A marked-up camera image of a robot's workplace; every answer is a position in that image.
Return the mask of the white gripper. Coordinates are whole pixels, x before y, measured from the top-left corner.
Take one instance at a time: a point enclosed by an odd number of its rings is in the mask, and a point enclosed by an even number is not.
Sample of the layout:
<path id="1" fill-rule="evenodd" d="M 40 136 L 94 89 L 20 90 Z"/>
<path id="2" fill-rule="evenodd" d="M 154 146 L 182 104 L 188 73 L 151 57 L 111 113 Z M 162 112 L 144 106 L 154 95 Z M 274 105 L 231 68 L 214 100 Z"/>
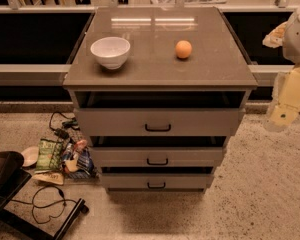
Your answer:
<path id="1" fill-rule="evenodd" d="M 287 73 L 279 73 L 275 80 L 273 104 L 270 104 L 264 128 L 282 132 L 298 117 L 300 112 L 300 65 Z"/>

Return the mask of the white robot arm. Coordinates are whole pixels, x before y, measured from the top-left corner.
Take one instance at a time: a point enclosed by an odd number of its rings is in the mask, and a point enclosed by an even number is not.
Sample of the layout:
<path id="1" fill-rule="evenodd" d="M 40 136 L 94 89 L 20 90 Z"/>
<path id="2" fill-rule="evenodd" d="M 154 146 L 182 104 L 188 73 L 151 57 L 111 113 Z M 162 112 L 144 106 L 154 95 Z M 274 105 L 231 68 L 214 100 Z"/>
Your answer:
<path id="1" fill-rule="evenodd" d="M 268 131 L 281 132 L 300 113 L 300 6 L 286 22 L 267 34 L 262 44 L 270 48 L 282 47 L 283 56 L 294 63 L 288 73 L 277 74 L 264 123 Z"/>

